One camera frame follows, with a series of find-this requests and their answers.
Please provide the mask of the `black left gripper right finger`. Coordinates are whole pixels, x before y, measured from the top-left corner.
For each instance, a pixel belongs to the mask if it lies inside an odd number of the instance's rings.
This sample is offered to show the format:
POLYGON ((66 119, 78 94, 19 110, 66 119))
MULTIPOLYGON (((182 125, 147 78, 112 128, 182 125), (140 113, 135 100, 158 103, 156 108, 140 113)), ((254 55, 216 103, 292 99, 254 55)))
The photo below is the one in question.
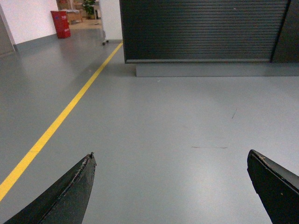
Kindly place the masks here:
POLYGON ((250 150, 247 171, 273 224, 299 222, 299 177, 258 151, 250 150))

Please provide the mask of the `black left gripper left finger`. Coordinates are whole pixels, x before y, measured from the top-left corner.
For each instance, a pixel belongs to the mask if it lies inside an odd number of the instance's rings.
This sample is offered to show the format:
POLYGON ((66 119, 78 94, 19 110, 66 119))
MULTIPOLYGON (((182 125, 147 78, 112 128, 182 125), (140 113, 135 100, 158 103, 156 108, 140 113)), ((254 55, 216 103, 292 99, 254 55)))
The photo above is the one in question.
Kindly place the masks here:
POLYGON ((81 224, 93 188, 94 153, 86 155, 7 224, 81 224))

